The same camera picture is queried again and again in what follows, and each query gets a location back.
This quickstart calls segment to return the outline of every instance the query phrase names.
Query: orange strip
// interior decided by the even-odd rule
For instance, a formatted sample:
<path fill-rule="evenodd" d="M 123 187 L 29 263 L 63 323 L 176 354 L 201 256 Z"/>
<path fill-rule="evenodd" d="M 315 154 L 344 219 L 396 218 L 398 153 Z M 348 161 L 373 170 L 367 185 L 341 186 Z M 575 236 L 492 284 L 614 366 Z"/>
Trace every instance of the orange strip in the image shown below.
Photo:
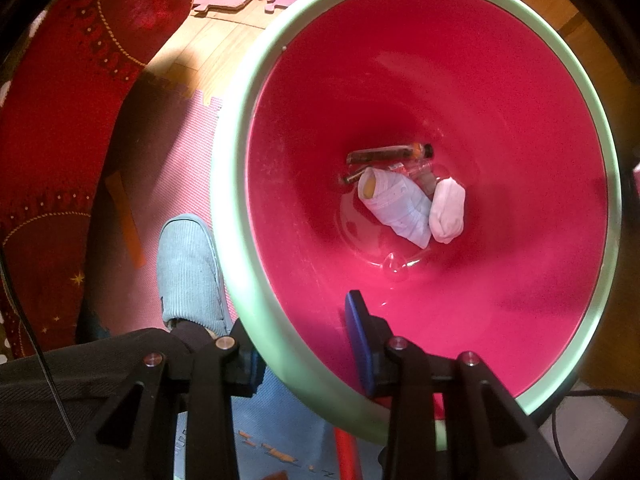
<path fill-rule="evenodd" d="M 122 176 L 120 175 L 120 172 L 116 171 L 115 173 L 110 174 L 110 176 L 104 179 L 104 184 L 116 206 L 118 220 L 120 221 L 120 229 L 122 230 L 122 237 L 124 238 L 124 243 L 127 246 L 127 251 L 129 251 L 129 256 L 133 266 L 139 269 L 146 264 L 146 260 L 142 251 L 142 243 L 138 236 L 138 230 L 136 229 L 136 224 L 133 221 L 129 199 L 127 197 L 127 193 L 124 191 L 124 186 L 122 185 Z"/>

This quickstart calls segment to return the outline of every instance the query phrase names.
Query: black pants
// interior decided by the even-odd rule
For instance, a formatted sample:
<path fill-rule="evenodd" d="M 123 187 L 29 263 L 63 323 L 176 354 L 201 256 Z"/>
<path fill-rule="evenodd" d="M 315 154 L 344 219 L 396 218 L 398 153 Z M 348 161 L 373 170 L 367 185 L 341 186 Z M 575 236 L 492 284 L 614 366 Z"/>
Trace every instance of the black pants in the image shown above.
<path fill-rule="evenodd" d="M 181 321 L 170 334 L 146 328 L 45 357 L 78 434 L 145 355 L 176 358 L 209 342 L 203 327 Z M 37 358 L 0 365 L 0 479 L 48 479 L 71 443 Z"/>

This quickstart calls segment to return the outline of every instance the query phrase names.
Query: wooden floor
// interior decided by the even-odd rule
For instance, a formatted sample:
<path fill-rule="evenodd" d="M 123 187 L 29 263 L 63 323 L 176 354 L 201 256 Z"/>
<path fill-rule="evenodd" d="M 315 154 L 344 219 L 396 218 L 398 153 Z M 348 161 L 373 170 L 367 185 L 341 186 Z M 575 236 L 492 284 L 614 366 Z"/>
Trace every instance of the wooden floor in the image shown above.
<path fill-rule="evenodd" d="M 604 104 L 622 171 L 630 168 L 631 150 L 640 144 L 640 89 L 629 82 L 601 37 L 568 0 L 523 0 L 564 38 L 590 76 Z M 222 97 L 242 56 L 261 31 L 281 13 L 264 12 L 252 1 L 239 12 L 189 16 L 147 67 L 147 71 L 185 85 L 186 93 Z M 584 362 L 581 377 L 598 387 L 640 391 L 640 226 L 623 229 L 616 280 L 600 329 Z M 628 413 L 628 406 L 619 406 Z"/>

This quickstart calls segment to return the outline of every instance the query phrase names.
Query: green bucket rim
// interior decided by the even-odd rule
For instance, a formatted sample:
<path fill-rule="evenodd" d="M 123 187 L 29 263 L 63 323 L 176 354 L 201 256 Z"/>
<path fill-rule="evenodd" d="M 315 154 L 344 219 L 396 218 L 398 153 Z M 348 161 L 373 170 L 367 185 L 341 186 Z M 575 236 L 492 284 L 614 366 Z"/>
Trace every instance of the green bucket rim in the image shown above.
<path fill-rule="evenodd" d="M 358 437 L 384 444 L 388 409 L 347 386 L 313 354 L 271 290 L 253 242 L 244 185 L 248 131 L 264 81 L 287 43 L 309 22 L 342 1 L 296 1 L 258 37 L 242 60 L 225 93 L 213 140 L 211 182 L 216 185 L 215 189 L 210 187 L 211 221 L 229 295 L 266 363 L 295 396 L 322 418 Z M 574 53 L 547 22 L 520 0 L 487 1 L 528 25 L 565 65 L 590 110 L 607 174 L 607 235 L 598 281 L 584 317 L 560 357 L 517 397 L 524 411 L 532 413 L 577 365 L 602 316 L 620 244 L 620 174 L 602 104 Z M 442 446 L 442 424 L 438 436 Z"/>

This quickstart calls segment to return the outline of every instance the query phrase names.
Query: rolled sock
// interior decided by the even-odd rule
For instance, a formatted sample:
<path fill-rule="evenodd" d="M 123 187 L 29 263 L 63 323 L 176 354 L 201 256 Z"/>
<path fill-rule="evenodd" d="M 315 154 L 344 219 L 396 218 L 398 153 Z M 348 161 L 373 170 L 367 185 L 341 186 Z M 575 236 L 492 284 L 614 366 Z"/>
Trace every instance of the rolled sock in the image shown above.
<path fill-rule="evenodd" d="M 162 320 L 167 326 L 186 319 L 217 336 L 229 333 L 222 273 L 209 228 L 201 218 L 184 214 L 164 225 L 156 269 Z"/>
<path fill-rule="evenodd" d="M 465 188 L 452 178 L 441 180 L 433 194 L 429 213 L 431 234 L 437 242 L 448 244 L 465 227 Z"/>
<path fill-rule="evenodd" d="M 370 177 L 376 179 L 372 198 L 365 198 L 364 187 Z M 420 187 L 403 174 L 367 168 L 358 182 L 358 197 L 380 223 L 424 249 L 431 238 L 429 211 L 431 201 Z"/>

